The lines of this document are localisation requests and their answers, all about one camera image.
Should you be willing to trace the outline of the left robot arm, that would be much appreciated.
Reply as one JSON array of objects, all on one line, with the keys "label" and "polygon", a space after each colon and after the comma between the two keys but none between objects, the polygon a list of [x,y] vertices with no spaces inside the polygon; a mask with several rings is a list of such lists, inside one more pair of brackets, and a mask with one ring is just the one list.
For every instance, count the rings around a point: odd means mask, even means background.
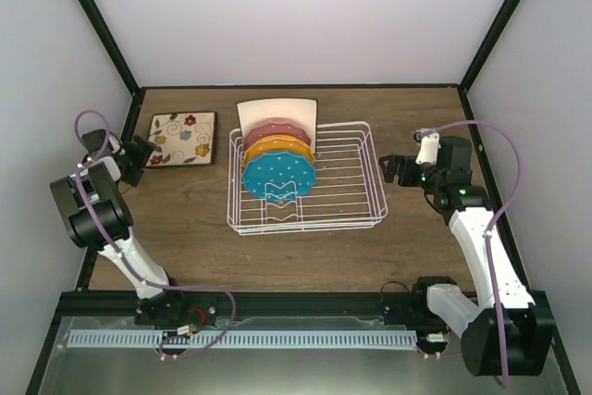
[{"label": "left robot arm", "polygon": [[50,184],[66,232],[75,245],[111,261],[139,300],[152,300],[177,282],[143,249],[118,185],[136,187],[154,144],[139,137],[123,142],[108,130],[80,138],[87,154],[74,173]]}]

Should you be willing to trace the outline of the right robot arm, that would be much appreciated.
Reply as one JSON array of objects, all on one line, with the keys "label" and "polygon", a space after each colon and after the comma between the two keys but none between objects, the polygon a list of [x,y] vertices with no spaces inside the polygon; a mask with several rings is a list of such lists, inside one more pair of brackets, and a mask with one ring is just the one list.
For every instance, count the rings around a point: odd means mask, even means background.
[{"label": "right robot arm", "polygon": [[422,293],[411,300],[413,317],[424,324],[438,317],[444,321],[460,339],[463,362],[474,376],[540,375],[555,321],[519,279],[487,191],[472,182],[472,144],[437,133],[419,138],[418,144],[416,156],[380,157],[384,180],[423,190],[461,247],[476,299],[444,278],[422,278]]}]

